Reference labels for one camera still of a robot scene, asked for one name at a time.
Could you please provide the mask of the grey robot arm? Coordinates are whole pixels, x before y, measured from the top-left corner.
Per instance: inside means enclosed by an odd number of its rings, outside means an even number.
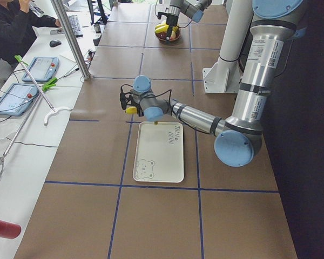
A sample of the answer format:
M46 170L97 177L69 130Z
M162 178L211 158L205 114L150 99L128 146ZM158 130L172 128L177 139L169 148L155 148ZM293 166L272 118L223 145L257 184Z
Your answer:
M129 92L120 93L121 107L136 109L148 121L169 114L191 128L216 137L218 159L231 167L252 161L262 145L260 118L276 74L284 43L304 33L298 24L306 15L307 1L233 1L217 62L202 72L207 93L230 89L246 35L252 42L237 98L230 117L222 119L174 99L160 100L146 76L135 78Z
M169 41L172 29L177 26L180 13L187 16L191 21L199 23L203 17L204 10L209 7L212 0L200 0L191 4L187 0L171 0L166 14L166 24L168 25L166 40Z

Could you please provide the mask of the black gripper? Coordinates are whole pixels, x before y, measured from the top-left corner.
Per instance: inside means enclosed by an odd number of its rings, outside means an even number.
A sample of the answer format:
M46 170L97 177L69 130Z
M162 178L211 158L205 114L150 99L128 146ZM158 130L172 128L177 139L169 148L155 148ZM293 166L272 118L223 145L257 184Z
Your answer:
M178 16L177 15L167 15L166 24L169 25L166 32L166 41L170 41L171 32L173 31L173 26L177 26L178 24Z

